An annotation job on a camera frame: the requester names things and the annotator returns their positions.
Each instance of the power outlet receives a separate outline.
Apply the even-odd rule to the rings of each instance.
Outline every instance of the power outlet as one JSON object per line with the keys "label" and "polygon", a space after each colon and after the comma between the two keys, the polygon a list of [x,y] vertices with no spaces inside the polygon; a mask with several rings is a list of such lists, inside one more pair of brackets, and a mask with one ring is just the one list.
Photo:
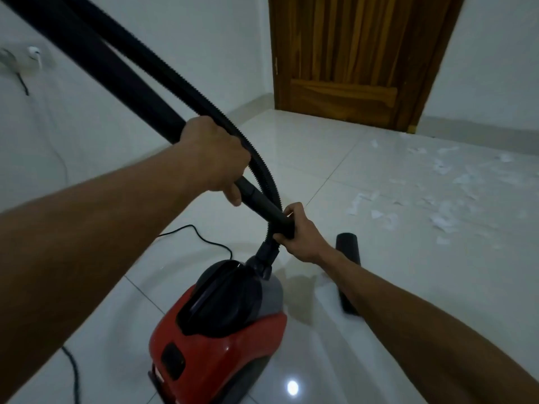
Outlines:
{"label": "power outlet", "polygon": [[[28,48],[34,46],[39,48],[43,70],[50,70],[56,66],[49,45],[44,40],[32,40],[24,42],[4,42],[0,48],[5,48],[11,52],[17,60],[17,66],[22,76],[31,76],[39,71],[39,64],[30,58]],[[12,72],[0,63],[0,76],[12,75]]]}

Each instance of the red plastic casing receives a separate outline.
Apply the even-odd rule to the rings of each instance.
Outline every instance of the red plastic casing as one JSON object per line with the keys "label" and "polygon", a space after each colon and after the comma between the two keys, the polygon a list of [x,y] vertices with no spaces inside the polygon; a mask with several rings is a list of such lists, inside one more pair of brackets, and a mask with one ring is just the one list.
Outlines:
{"label": "red plastic casing", "polygon": [[[206,404],[228,380],[251,360],[270,356],[279,348],[287,317],[283,312],[257,320],[224,338],[194,334],[185,336],[176,315],[191,297],[189,288],[159,322],[150,339],[150,355],[159,370],[165,390],[182,404]],[[165,346],[173,342],[185,358],[185,369],[173,381],[161,363]]]}

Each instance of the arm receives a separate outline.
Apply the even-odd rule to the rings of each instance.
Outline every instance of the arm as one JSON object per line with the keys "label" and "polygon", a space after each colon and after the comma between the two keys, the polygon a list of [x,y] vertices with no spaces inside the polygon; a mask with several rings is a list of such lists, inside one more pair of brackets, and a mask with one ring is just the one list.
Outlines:
{"label": "arm", "polygon": [[349,261],[324,240],[301,203],[285,213],[293,213],[294,239],[280,234],[275,239],[328,273],[429,403],[539,401],[537,381],[487,339]]}
{"label": "arm", "polygon": [[158,155],[0,214],[0,402],[41,367],[157,235],[197,196],[249,163],[239,139],[205,117]]}

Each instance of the person's right hand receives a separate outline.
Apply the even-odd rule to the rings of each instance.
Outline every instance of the person's right hand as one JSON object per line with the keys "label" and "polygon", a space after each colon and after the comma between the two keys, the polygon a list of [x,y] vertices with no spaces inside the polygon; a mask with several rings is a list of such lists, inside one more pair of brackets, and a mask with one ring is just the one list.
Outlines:
{"label": "person's right hand", "polygon": [[243,175],[251,154],[239,138],[229,135],[211,117],[200,116],[187,122],[175,146],[189,158],[193,179],[202,191],[223,191],[233,205],[241,204],[234,182]]}
{"label": "person's right hand", "polygon": [[333,247],[321,236],[314,223],[307,218],[302,203],[290,204],[285,208],[284,213],[294,219],[294,238],[289,240],[282,234],[274,234],[273,239],[300,261],[319,265],[324,255],[331,252]]}

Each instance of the canister vacuum cleaner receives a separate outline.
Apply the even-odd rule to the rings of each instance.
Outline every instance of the canister vacuum cleaner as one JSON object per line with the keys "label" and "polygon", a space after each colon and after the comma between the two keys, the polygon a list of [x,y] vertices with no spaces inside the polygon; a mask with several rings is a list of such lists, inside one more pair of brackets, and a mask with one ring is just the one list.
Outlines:
{"label": "canister vacuum cleaner", "polygon": [[281,211],[267,166],[219,109],[89,0],[3,1],[169,142],[179,141],[184,119],[107,44],[250,151],[260,190],[243,177],[236,184],[243,203],[268,222],[265,241],[246,263],[210,266],[165,314],[149,344],[149,376],[165,403],[238,403],[279,347],[287,321],[282,287],[271,272],[279,253],[272,235],[293,237],[294,222]]}

